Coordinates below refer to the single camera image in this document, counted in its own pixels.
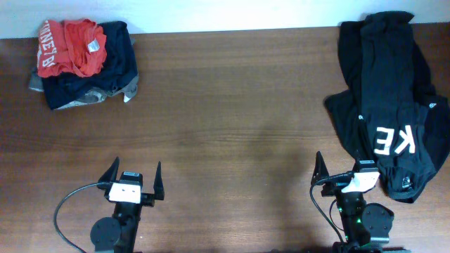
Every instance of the folded clothes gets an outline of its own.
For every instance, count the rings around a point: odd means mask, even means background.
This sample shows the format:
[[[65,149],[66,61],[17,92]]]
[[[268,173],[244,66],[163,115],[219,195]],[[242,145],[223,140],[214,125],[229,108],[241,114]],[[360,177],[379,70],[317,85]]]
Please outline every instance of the folded clothes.
[[[46,20],[39,31],[37,68],[40,77],[70,72],[79,77],[97,74],[106,59],[103,28],[88,19]]]
[[[82,78],[75,74],[62,73],[56,77],[43,78],[44,93],[52,110],[81,98],[94,87],[105,91],[108,95],[113,95],[117,92],[125,92],[123,88],[130,83],[137,83],[136,57],[127,24],[117,21],[99,24],[99,26],[103,28],[103,33],[107,37],[103,68],[91,77]],[[134,96],[136,89],[137,85],[129,91],[126,90],[125,95]]]
[[[37,75],[37,68],[34,68],[31,72],[30,82],[28,84],[28,88],[33,91],[38,92],[44,92],[44,87],[42,84],[42,77]],[[72,108],[75,106],[81,106],[81,105],[91,105],[94,103],[101,103],[103,102],[108,95],[106,92],[102,91],[99,88],[92,88],[89,91],[86,92],[83,96],[78,98],[77,100],[74,100],[67,105],[63,105],[59,108],[56,108],[57,110],[61,109],[67,109]]]

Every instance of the white label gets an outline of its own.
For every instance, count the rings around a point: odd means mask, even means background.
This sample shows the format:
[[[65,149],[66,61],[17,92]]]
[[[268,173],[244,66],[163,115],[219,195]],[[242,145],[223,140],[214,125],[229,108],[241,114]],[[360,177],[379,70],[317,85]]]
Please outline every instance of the white label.
[[[125,183],[113,183],[110,190],[110,201],[141,203],[141,187]]]
[[[380,172],[357,172],[349,185],[341,190],[342,193],[365,192],[372,189],[380,177]]]
[[[94,39],[91,43],[87,44],[87,48],[90,53],[98,51],[100,49],[100,45],[98,45],[97,39]]]
[[[409,188],[409,187],[411,187],[412,185],[413,185],[413,184],[412,184],[412,182],[411,182],[409,176],[407,176],[406,178],[404,178],[403,181],[401,182],[401,187],[402,187],[403,189]]]

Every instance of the pile of clothes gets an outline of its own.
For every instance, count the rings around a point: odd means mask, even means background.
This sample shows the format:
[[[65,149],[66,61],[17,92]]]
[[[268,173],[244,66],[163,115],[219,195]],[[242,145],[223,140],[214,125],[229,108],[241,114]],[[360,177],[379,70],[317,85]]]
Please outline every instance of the pile of clothes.
[[[436,94],[407,12],[343,22],[338,57],[349,90],[328,97],[335,130],[357,160],[374,160],[389,196],[412,203],[449,155],[450,109]]]
[[[125,22],[47,20],[39,30],[37,67],[29,88],[43,91],[49,107],[71,108],[136,95],[136,57]]]

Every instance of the white wall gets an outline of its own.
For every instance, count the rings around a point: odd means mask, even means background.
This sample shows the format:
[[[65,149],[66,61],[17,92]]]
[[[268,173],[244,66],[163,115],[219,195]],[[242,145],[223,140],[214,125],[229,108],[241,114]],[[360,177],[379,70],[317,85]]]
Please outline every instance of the white wall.
[[[131,33],[336,26],[401,10],[450,21],[450,0],[0,0],[0,38],[35,37],[45,19],[123,20]]]

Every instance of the wooden table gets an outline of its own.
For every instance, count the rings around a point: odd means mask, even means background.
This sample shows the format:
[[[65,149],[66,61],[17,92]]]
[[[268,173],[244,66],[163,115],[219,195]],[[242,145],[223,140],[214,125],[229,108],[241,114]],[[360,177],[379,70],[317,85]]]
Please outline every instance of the wooden table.
[[[414,32],[434,85],[449,97],[450,24]],[[120,171],[144,175],[146,192],[162,161],[166,200],[143,209],[136,251],[267,252],[338,240],[308,193],[317,150],[332,174],[354,162],[323,106],[347,88],[337,27],[133,37],[137,96],[61,111],[27,89],[37,40],[0,41],[1,252],[75,252],[56,234],[53,211],[116,156]],[[395,212],[391,246],[449,251],[449,170],[447,161],[413,205],[380,188],[366,194]],[[332,199],[315,193],[328,210]],[[92,252],[91,227],[113,209],[89,189],[58,220]]]

